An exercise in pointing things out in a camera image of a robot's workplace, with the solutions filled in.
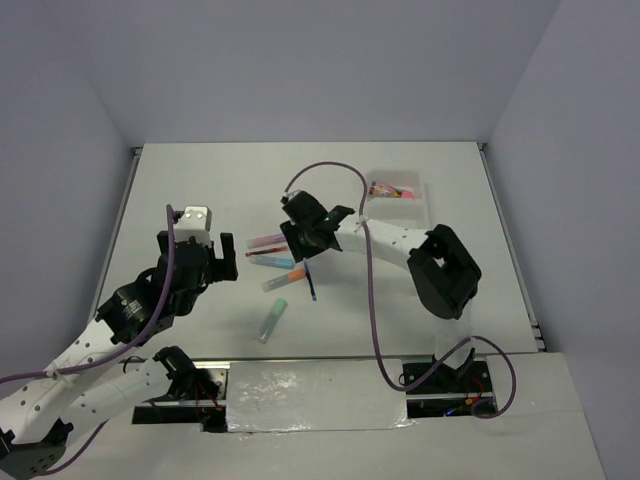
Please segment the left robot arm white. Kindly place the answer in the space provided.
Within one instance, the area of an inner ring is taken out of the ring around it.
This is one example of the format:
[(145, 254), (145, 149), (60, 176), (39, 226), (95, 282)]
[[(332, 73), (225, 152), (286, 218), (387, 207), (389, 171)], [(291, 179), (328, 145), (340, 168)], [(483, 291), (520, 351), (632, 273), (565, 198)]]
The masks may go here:
[(92, 427), (145, 401), (214, 401), (220, 387), (177, 346), (161, 348), (122, 376), (98, 382), (112, 365), (135, 355), (153, 336), (188, 315), (209, 285), (238, 277), (232, 234), (171, 243), (157, 236), (155, 266), (116, 289), (82, 334), (41, 373), (1, 402), (1, 470), (14, 479), (57, 472), (71, 442)]

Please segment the pink capped glue bottle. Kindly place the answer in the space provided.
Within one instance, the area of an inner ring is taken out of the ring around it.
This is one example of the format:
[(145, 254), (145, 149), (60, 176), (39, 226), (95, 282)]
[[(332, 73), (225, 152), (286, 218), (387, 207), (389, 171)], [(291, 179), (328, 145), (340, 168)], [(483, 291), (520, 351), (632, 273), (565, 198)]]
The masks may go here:
[(372, 183), (368, 194), (372, 198), (414, 199), (415, 194), (411, 190), (394, 187), (383, 183)]

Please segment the red ink pen refill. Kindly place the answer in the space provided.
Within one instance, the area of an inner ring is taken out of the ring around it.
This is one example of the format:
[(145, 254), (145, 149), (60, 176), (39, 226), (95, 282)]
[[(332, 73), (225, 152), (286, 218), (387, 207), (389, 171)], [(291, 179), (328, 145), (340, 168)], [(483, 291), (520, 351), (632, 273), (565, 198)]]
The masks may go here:
[(283, 245), (283, 246), (278, 246), (278, 247), (271, 247), (271, 248), (248, 251), (248, 252), (245, 253), (245, 257), (265, 256), (265, 255), (271, 255), (271, 254), (275, 254), (275, 253), (282, 253), (282, 252), (286, 252), (286, 251), (289, 251), (289, 247)]

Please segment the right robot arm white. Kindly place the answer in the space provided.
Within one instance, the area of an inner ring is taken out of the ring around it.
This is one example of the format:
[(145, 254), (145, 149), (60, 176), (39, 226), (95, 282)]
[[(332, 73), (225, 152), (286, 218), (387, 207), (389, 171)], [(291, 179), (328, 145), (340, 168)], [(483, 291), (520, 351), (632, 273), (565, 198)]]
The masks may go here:
[[(398, 392), (408, 392), (435, 374), (436, 383), (442, 389), (457, 391), (468, 381), (475, 349), (465, 308), (478, 293), (482, 272), (449, 226), (411, 229), (368, 218), (362, 210), (346, 206), (327, 210), (303, 190), (284, 194), (281, 204), (288, 217), (280, 225), (281, 233), (295, 260), (308, 260), (329, 250), (365, 256), (374, 356), (388, 386)], [(409, 273), (421, 305), (434, 319), (433, 364), (408, 385), (395, 383), (382, 359), (375, 304), (376, 259)]]

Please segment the dark blue pen refill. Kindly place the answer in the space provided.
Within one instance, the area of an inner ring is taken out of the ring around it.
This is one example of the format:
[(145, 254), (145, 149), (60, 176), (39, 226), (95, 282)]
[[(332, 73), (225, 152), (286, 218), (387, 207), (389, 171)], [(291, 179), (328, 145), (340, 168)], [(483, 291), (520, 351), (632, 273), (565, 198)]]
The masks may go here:
[(312, 299), (313, 302), (316, 302), (317, 301), (316, 289), (315, 289), (315, 286), (314, 286), (314, 283), (313, 283), (313, 279), (312, 279), (312, 276), (311, 276), (311, 271), (310, 271), (309, 265), (308, 265), (306, 260), (303, 262), (303, 267), (304, 267), (305, 275), (306, 275), (306, 278), (307, 278), (307, 281), (308, 281), (311, 299)]

